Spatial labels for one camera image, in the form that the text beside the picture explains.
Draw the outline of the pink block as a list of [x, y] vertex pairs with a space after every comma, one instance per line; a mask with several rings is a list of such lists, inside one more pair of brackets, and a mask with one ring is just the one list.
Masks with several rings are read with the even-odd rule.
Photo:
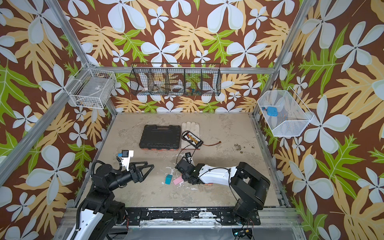
[[183, 180], [183, 177], [180, 176], [180, 177], [177, 177], [176, 179], [173, 180], [173, 184], [176, 186], [176, 185], [179, 185], [181, 183], [183, 183], [184, 180]]

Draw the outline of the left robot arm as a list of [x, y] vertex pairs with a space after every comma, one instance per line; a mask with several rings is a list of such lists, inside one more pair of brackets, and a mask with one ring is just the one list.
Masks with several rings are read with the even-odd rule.
[[114, 190], [124, 188], [129, 182], [143, 182], [154, 165], [133, 162], [127, 170], [114, 169], [112, 165], [96, 161], [100, 166], [91, 168], [91, 189], [77, 208], [75, 226], [68, 240], [103, 240], [113, 226], [126, 219], [126, 207], [115, 201]]

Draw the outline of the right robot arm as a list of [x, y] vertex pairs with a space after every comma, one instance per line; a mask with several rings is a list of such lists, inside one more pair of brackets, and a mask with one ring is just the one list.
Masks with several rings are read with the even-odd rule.
[[176, 170], [184, 181], [192, 184], [219, 184], [228, 186], [239, 196], [233, 209], [236, 222], [245, 225], [256, 222], [257, 211], [265, 205], [270, 180], [249, 164], [240, 162], [236, 167], [212, 167], [206, 164], [193, 165], [192, 161], [182, 158], [176, 164]]

